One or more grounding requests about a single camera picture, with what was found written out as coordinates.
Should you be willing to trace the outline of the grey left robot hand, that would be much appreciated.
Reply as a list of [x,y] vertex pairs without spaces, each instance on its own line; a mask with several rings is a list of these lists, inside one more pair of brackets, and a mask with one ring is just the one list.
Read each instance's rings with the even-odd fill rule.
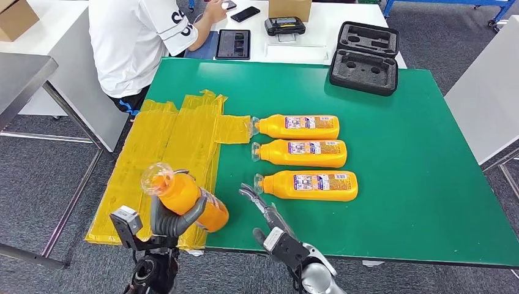
[[184,214],[169,210],[156,196],[151,197],[151,230],[155,235],[170,238],[181,236],[202,215],[207,198],[199,197],[194,206]]

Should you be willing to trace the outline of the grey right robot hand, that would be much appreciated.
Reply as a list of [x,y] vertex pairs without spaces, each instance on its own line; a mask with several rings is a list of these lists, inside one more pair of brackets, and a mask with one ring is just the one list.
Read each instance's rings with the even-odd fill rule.
[[297,239],[291,227],[286,223],[282,215],[278,212],[274,203],[268,204],[251,186],[241,183],[239,193],[246,196],[256,207],[266,220],[270,229],[278,227],[289,234],[294,239]]

